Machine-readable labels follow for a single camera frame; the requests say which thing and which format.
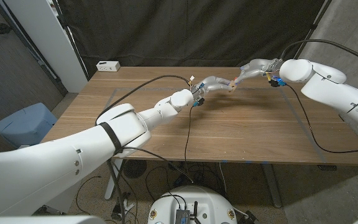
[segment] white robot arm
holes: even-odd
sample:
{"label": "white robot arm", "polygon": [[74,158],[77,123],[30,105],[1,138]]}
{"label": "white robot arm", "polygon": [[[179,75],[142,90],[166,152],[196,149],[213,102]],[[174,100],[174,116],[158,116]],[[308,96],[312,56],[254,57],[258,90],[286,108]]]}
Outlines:
{"label": "white robot arm", "polygon": [[210,90],[225,89],[230,81],[208,77],[135,113],[130,104],[111,108],[97,126],[42,144],[0,152],[0,216],[31,215],[44,203],[90,174],[113,155],[125,157],[142,147],[150,131],[170,122],[181,109],[196,106]]}
{"label": "white robot arm", "polygon": [[234,82],[239,84],[246,78],[275,71],[279,71],[280,78],[285,82],[305,83],[301,92],[308,98],[347,113],[358,122],[358,89],[344,84],[346,75],[326,65],[305,59],[285,62],[254,59],[242,67],[240,76]]}

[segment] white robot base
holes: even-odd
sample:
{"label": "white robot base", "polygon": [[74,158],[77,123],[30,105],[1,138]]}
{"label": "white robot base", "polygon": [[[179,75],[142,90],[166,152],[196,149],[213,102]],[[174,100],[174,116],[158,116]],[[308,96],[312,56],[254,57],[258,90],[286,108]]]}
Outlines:
{"label": "white robot base", "polygon": [[187,185],[177,187],[170,192],[163,194],[153,203],[148,224],[237,223],[230,202],[211,189]]}

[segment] black wire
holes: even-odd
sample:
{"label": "black wire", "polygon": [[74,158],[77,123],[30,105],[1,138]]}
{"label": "black wire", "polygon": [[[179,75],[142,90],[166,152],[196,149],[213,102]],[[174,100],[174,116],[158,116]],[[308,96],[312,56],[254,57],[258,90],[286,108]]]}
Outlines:
{"label": "black wire", "polygon": [[308,115],[306,114],[306,110],[305,110],[305,108],[303,107],[302,102],[301,102],[301,100],[299,99],[298,94],[296,93],[296,91],[295,91],[290,85],[286,84],[286,86],[290,87],[290,88],[292,89],[292,91],[295,93],[296,98],[298,99],[299,104],[300,104],[301,107],[302,107],[303,113],[305,114],[306,120],[308,121],[308,125],[309,125],[309,129],[310,129],[311,136],[313,137],[314,142],[316,143],[316,145],[317,145],[320,149],[322,149],[322,150],[324,150],[324,151],[326,151],[326,152],[330,152],[330,153],[350,153],[350,152],[358,152],[358,149],[349,150],[349,151],[330,151],[330,150],[328,150],[328,149],[325,149],[325,148],[321,147],[321,146],[317,143],[316,138],[314,137],[314,133],[313,133],[313,130],[312,130],[312,128],[311,128]]}
{"label": "black wire", "polygon": [[161,197],[159,197],[158,199],[160,199],[160,198],[165,198],[165,197],[180,197],[183,201],[184,201],[184,203],[185,203],[185,210],[187,209],[187,203],[186,203],[186,200],[182,197],[182,196],[180,196],[180,195],[163,195],[163,196],[161,196]]}
{"label": "black wire", "polygon": [[127,147],[127,146],[125,146],[125,147],[123,147],[123,149],[137,149],[137,150],[140,150],[140,151],[142,151],[142,152],[149,153],[150,155],[153,155],[153,156],[155,156],[155,157],[158,157],[158,158],[160,158],[160,159],[162,159],[162,160],[164,160],[164,161],[167,161],[167,162],[168,162],[169,164],[171,164],[171,166],[173,166],[176,170],[178,170],[179,172],[181,172],[182,174],[184,174],[185,176],[187,176],[187,178],[191,181],[191,183],[194,183],[193,179],[191,179],[191,177],[190,177],[188,174],[186,174],[185,172],[183,172],[181,169],[179,169],[177,166],[175,166],[171,161],[168,161],[166,158],[163,158],[163,157],[161,157],[161,156],[159,156],[159,155],[157,155],[157,154],[155,154],[155,153],[149,152],[149,151],[147,151],[147,150],[145,150],[145,149],[141,149],[141,148],[138,148],[138,147]]}
{"label": "black wire", "polygon": [[194,91],[193,93],[191,93],[191,94],[195,94],[198,90],[200,90],[200,86],[198,87],[198,89],[196,89],[196,91]]}
{"label": "black wire", "polygon": [[203,165],[203,166],[206,167],[206,168],[208,168],[208,170],[201,170],[200,168],[199,168],[198,170],[192,170],[192,169],[191,169],[191,168],[196,167],[196,166],[198,166],[198,165],[192,165],[192,166],[190,166],[190,167],[189,167],[189,172],[202,172],[202,171],[203,171],[203,172],[209,172],[209,173],[213,174],[213,175],[215,176],[215,179],[216,179],[216,185],[218,186],[218,189],[215,190],[215,191],[220,192],[221,195],[227,197],[227,194],[226,194],[226,192],[224,191],[224,184],[223,184],[223,181],[222,181],[222,179],[220,178],[220,176],[217,175],[216,172],[212,171],[212,168],[210,168],[210,166],[207,166],[207,165]]}
{"label": "black wire", "polygon": [[154,82],[154,81],[156,81],[156,80],[158,80],[158,79],[160,79],[160,78],[165,78],[165,77],[180,78],[180,79],[186,81],[186,84],[187,84],[188,86],[190,86],[189,81],[188,81],[186,78],[180,77],[180,76],[178,76],[178,75],[162,75],[162,76],[159,76],[159,77],[157,77],[157,78],[153,78],[152,80],[149,80],[149,81],[147,81],[147,82],[145,82],[145,83],[139,85],[138,87],[134,88],[134,89],[131,90],[129,93],[125,94],[123,97],[121,97],[120,99],[116,100],[114,103],[112,103],[112,104],[111,104],[110,106],[108,106],[106,109],[104,109],[104,110],[99,114],[99,116],[96,118],[96,121],[94,122],[94,125],[95,125],[95,126],[97,125],[96,122],[97,122],[98,118],[99,118],[102,114],[104,114],[106,111],[110,110],[113,106],[115,106],[115,105],[116,105],[117,103],[119,103],[121,100],[127,98],[129,95],[133,94],[133,92],[135,92],[136,90],[142,88],[143,86],[145,86],[145,85],[147,85],[147,84],[149,84],[149,83],[151,83],[151,82]]}
{"label": "black wire", "polygon": [[107,166],[109,167],[110,170],[110,175],[112,177],[112,181],[114,182],[114,186],[115,188],[117,188],[117,194],[118,194],[118,201],[119,201],[119,206],[121,209],[121,223],[125,224],[125,208],[124,208],[124,199],[122,198],[122,193],[121,193],[121,189],[119,187],[118,184],[118,180],[116,177],[116,174],[114,173],[114,168],[111,165],[111,159],[108,159],[106,161]]}
{"label": "black wire", "polygon": [[330,40],[321,40],[321,39],[309,39],[309,40],[300,40],[300,41],[297,41],[297,42],[294,42],[290,45],[288,45],[282,52],[281,56],[280,56],[280,59],[283,59],[286,52],[288,51],[288,49],[290,49],[291,47],[293,47],[294,45],[297,45],[297,44],[301,44],[301,43],[304,43],[304,42],[321,42],[321,43],[325,43],[325,44],[331,44],[335,47],[339,47],[340,49],[342,50],[345,50],[349,53],[351,53],[352,55],[355,55],[358,57],[358,52],[355,52],[354,50],[352,49],[349,49],[341,44],[338,44],[338,43],[335,43],[333,41],[330,41]]}
{"label": "black wire", "polygon": [[93,178],[101,178],[101,176],[95,176],[95,177],[89,178],[88,180],[86,180],[85,182],[83,182],[83,183],[81,184],[81,187],[80,187],[80,188],[78,189],[78,191],[77,191],[77,195],[75,196],[75,203],[77,204],[77,207],[78,207],[78,209],[79,209],[81,212],[80,212],[80,213],[77,213],[76,215],[81,214],[81,213],[87,213],[88,215],[91,215],[89,212],[86,212],[86,211],[82,210],[82,209],[80,208],[80,206],[78,205],[78,194],[80,194],[80,190],[81,190],[82,186],[84,186],[85,183],[87,183],[88,181],[90,181],[90,180],[93,179]]}
{"label": "black wire", "polygon": [[194,108],[194,106],[192,106],[190,108],[190,112],[189,112],[189,131],[187,132],[187,140],[186,140],[186,146],[185,146],[185,169],[188,172],[187,169],[187,158],[186,158],[186,151],[187,151],[187,144],[189,142],[189,137],[190,137],[190,127],[191,127],[191,110]]}
{"label": "black wire", "polygon": [[[170,191],[171,186],[169,185],[169,181],[168,181],[168,170],[167,170],[167,168],[165,168],[165,167],[158,166],[158,167],[156,167],[156,168],[150,170],[149,173],[146,175],[146,179],[145,179],[146,189],[147,189],[147,191],[148,191],[150,197],[152,197],[153,202],[155,202],[155,199],[153,198],[153,195],[152,195],[151,192],[150,192],[149,185],[147,184],[147,178],[149,177],[150,173],[151,173],[153,170],[156,170],[156,169],[159,169],[159,168],[162,168],[162,169],[165,170],[165,174],[166,174],[165,176],[166,176],[166,178],[167,178],[167,185],[168,185],[168,193],[169,193],[170,195],[172,195],[172,193],[171,193],[171,191]],[[181,209],[181,208],[180,208],[180,203],[179,203],[178,199],[177,199],[176,197],[174,197],[174,198],[175,198],[175,200],[178,202],[179,209]]]}
{"label": "black wire", "polygon": [[[119,169],[117,167],[117,165],[115,163],[113,163],[114,167],[116,168],[116,170],[119,172]],[[121,175],[121,178],[124,180],[124,182],[128,185],[128,187],[131,189],[132,193],[134,193],[135,196],[135,200],[136,200],[136,213],[135,213],[135,219],[137,218],[137,197],[136,197],[136,193],[134,191],[134,189],[131,187],[131,185],[128,183],[128,181],[124,178],[124,176]]]}
{"label": "black wire", "polygon": [[[132,212],[130,212],[130,211],[127,211],[127,213],[129,213],[129,214],[135,216],[135,215],[134,215]],[[135,216],[135,223],[136,223],[136,221],[139,223],[139,220],[138,220],[137,217]]]}

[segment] power strip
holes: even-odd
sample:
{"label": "power strip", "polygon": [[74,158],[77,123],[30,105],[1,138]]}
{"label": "power strip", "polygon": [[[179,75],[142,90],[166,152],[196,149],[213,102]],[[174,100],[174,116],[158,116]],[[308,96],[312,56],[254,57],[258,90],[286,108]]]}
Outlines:
{"label": "power strip", "polygon": [[120,65],[117,61],[100,61],[96,65],[98,71],[101,72],[116,72],[119,70]]}

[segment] black strap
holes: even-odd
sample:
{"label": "black strap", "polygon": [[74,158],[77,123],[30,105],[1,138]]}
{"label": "black strap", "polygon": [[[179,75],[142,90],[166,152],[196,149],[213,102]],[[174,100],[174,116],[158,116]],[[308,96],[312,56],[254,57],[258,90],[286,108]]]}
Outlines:
{"label": "black strap", "polygon": [[99,125],[102,126],[102,128],[109,135],[112,143],[114,144],[114,147],[116,148],[116,151],[114,152],[114,156],[116,154],[122,153],[124,149],[122,148],[121,142],[119,142],[119,140],[118,140],[118,138],[116,136],[116,133],[112,130],[110,125],[108,123],[106,123],[106,122],[102,122]]}

